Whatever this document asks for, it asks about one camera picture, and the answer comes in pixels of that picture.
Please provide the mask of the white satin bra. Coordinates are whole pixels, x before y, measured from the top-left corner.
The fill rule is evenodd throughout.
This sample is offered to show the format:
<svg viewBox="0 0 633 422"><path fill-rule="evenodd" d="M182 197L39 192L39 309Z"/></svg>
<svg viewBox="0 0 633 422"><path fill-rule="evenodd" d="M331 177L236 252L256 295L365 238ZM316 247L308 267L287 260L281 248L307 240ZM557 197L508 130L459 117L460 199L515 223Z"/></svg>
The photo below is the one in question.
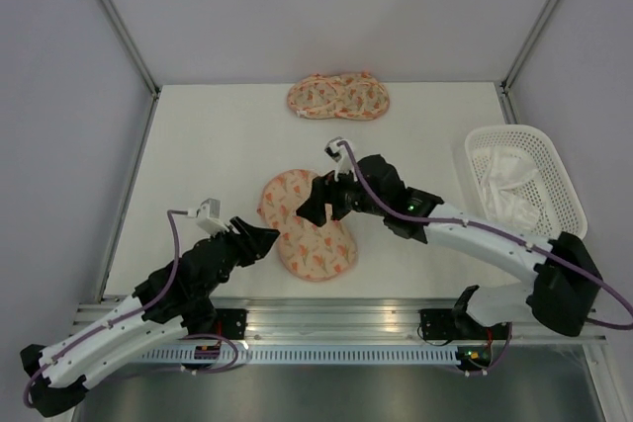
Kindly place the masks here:
<svg viewBox="0 0 633 422"><path fill-rule="evenodd" d="M514 228L532 231L540 210L519 191L530 185L538 174L532 158L519 149L492 146L478 153L484 164L479 191L488 219Z"/></svg>

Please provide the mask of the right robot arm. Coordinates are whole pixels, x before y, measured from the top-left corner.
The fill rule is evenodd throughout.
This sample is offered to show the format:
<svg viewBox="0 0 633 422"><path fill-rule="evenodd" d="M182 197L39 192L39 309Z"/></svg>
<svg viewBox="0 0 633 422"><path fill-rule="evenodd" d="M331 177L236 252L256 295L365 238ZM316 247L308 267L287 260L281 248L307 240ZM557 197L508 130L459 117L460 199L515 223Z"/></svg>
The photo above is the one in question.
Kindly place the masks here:
<svg viewBox="0 0 633 422"><path fill-rule="evenodd" d="M381 217L398 237L462 252L515 277L513 285L472 285L461 293L451 324L464 338L524 317L576 337L588 321L601 275L574 234L547 238L476 221L440 197L406 186L380 155L361 159L356 170L314 178L296 214L322 227L352 211Z"/></svg>

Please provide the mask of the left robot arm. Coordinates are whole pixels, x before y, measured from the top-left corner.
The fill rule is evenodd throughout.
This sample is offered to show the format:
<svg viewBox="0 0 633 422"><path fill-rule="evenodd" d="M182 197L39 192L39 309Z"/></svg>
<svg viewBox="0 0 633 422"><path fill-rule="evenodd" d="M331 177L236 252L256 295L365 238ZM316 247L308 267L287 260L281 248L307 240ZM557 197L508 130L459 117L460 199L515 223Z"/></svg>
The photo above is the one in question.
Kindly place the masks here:
<svg viewBox="0 0 633 422"><path fill-rule="evenodd" d="M44 418L54 417L151 349L184 337L211 337L217 319L212 292L235 268L263 259L279 235L274 228L234 217L191 249L176 249L171 262L152 272L104 317L57 344L25 347L20 358L30 379L24 405Z"/></svg>

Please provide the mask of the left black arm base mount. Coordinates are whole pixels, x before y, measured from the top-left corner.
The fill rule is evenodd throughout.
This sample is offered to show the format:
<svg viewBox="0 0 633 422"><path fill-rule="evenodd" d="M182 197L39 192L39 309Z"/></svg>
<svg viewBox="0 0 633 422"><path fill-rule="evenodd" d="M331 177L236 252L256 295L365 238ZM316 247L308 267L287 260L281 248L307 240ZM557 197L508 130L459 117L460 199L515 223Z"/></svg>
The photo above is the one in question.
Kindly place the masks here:
<svg viewBox="0 0 633 422"><path fill-rule="evenodd" d="M216 334L230 340L242 340L247 327L245 308L216 308L215 316L202 324L198 334Z"/></svg>

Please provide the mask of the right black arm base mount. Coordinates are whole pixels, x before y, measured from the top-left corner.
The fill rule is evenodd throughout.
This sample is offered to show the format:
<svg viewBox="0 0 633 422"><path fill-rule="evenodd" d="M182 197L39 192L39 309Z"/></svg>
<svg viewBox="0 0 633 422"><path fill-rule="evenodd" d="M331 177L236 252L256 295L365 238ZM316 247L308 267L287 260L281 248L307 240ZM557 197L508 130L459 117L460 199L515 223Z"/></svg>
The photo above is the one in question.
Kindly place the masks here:
<svg viewBox="0 0 633 422"><path fill-rule="evenodd" d="M467 303L478 286L469 286L452 308L423 308L419 313L418 336L425 342L446 346L456 341L494 342L509 335L506 324L482 326L466 313Z"/></svg>

